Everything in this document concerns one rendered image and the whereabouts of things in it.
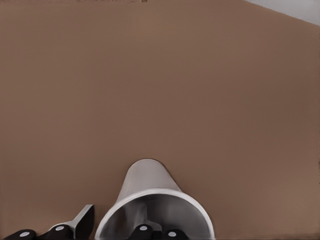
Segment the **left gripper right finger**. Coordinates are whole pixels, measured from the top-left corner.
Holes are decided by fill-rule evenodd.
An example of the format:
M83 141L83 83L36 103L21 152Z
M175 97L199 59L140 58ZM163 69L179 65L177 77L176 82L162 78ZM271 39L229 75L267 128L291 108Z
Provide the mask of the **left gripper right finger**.
M159 223L147 219L147 205L138 205L134 217L135 227L127 240L190 240L180 229L174 228L163 231Z

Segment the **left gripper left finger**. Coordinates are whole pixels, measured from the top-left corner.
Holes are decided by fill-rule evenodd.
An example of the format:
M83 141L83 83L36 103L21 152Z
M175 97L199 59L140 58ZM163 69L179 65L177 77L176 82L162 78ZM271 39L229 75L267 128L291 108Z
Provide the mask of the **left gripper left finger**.
M70 221L53 225L47 232L38 235L33 229L21 229L3 240L89 240L95 225L95 206L87 204Z

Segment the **white IKEA cup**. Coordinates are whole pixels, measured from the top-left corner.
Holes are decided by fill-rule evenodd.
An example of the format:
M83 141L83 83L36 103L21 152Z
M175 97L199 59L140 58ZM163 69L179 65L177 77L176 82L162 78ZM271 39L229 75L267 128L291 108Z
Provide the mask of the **white IKEA cup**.
M182 230L190 240L215 240L212 221L203 206L183 192L165 166L154 159L133 163L114 205L98 225L96 240L128 240L138 206L146 204L147 219L163 231Z

